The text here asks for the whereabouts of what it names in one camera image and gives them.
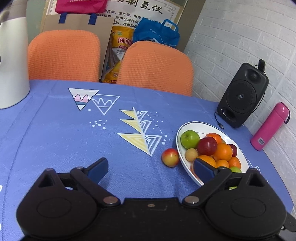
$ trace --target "pink thermos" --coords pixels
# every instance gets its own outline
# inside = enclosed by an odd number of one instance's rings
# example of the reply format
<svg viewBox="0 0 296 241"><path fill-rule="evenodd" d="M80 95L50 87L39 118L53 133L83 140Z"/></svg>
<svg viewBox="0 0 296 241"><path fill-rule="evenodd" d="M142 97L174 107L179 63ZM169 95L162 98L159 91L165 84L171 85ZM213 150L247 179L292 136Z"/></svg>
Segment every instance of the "pink thermos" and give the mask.
<svg viewBox="0 0 296 241"><path fill-rule="evenodd" d="M290 110L283 102L277 103L266 121L250 140L252 146L261 151L281 125L288 123L290 115Z"/></svg>

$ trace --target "black speaker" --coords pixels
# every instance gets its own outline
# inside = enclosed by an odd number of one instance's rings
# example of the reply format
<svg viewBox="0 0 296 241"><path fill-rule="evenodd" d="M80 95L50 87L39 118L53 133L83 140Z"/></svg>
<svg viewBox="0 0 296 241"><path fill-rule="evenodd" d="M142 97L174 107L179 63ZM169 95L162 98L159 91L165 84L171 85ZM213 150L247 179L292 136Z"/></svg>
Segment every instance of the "black speaker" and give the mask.
<svg viewBox="0 0 296 241"><path fill-rule="evenodd" d="M224 93L217 112L232 127L240 127L261 101L269 83L264 69L263 60L258 69L243 63Z"/></svg>

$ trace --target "white plate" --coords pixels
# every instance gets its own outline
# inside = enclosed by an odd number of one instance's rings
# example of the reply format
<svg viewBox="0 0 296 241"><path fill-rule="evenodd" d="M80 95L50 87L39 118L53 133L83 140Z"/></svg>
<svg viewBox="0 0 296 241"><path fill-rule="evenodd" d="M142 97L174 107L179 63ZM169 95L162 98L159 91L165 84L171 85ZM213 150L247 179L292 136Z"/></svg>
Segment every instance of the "white plate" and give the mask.
<svg viewBox="0 0 296 241"><path fill-rule="evenodd" d="M197 132L201 139L204 138L206 136L206 134L209 134L209 133L217 133L217 134L219 134L221 136L221 138L226 142L226 144L234 144L234 145L236 145L236 147L237 147L237 158L240 160L240 163L242 165L241 171L246 172L249 169L249 164L247 162L246 157L242 153L241 149L225 133L223 133L218 128L216 128L214 126L211 126L211 125L209 125L207 123L203 123L203 122L199 122L199 121L192 121L192 122L185 123L184 125L182 125L179 128L179 130L177 132L177 137L176 137L177 149L178 149L179 157L180 157L180 160L181 160L181 163L182 163L183 167L185 168L188 175L193 179L193 181L196 184L198 184L199 186L204 185L204 183L191 172L190 166L192 165L192 162L189 162L189 161L186 160L186 158L185 158L186 148L184 148L181 145L181 135L187 130L193 130L193 131Z"/></svg>

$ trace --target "yellow packaging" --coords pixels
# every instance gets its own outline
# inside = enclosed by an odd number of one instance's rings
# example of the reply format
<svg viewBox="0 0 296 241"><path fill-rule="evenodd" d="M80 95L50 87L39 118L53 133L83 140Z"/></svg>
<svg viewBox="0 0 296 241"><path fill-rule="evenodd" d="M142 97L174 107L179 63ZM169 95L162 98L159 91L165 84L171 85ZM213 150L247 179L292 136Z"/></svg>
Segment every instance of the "yellow packaging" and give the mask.
<svg viewBox="0 0 296 241"><path fill-rule="evenodd" d="M126 50L132 44L133 32L134 29L132 28L113 26L111 33L112 54L115 55L117 59L119 59L119 62L106 71L107 74L102 80L103 83L116 84L121 61L124 57L124 54L126 53Z"/></svg>

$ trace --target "blue tablecloth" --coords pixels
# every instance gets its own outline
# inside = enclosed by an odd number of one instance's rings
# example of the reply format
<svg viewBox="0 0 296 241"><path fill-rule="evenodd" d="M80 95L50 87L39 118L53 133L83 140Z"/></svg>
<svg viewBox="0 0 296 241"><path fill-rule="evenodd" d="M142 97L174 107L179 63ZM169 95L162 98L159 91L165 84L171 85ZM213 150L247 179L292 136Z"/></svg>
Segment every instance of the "blue tablecloth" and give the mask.
<svg viewBox="0 0 296 241"><path fill-rule="evenodd" d="M106 157L109 172L100 185L122 201L125 197L182 199L198 188L181 164L168 168L160 156L176 146L182 124L202 121L216 126L216 102L123 85L30 84L23 101L0 110L0 241L22 237L15 218L17 206L48 167L68 172ZM291 212L293 202L285 185L266 154L251 146L247 128L233 129L219 121Z"/></svg>

